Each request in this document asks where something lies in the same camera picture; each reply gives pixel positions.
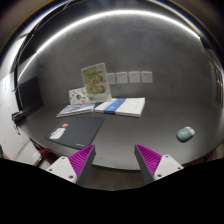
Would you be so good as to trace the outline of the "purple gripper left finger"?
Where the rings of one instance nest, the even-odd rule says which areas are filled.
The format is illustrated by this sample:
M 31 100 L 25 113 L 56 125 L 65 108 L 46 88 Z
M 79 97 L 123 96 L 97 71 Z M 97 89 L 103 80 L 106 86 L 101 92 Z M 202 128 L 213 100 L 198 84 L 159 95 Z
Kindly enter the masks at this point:
M 95 156 L 95 146 L 90 145 L 69 157 L 59 157 L 47 171 L 84 187 Z

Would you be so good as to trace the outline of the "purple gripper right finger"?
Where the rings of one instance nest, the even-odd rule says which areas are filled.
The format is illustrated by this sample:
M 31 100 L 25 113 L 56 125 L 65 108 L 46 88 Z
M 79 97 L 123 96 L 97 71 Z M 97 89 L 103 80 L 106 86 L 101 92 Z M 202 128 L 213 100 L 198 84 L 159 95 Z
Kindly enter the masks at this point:
M 134 154 L 145 184 L 150 184 L 183 169 L 183 166 L 170 155 L 159 155 L 139 144 L 135 145 Z

